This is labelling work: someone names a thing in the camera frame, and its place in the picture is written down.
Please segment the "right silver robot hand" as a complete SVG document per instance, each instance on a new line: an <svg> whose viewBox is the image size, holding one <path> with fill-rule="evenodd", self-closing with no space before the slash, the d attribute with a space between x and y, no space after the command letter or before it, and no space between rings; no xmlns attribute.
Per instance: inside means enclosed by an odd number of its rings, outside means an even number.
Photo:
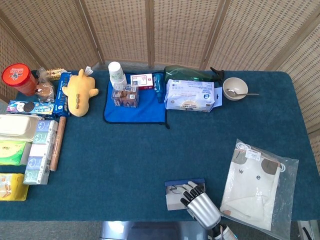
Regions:
<svg viewBox="0 0 320 240"><path fill-rule="evenodd" d="M182 186L180 202L189 214L206 230L216 227L221 221L221 213L203 188L193 181Z"/></svg>

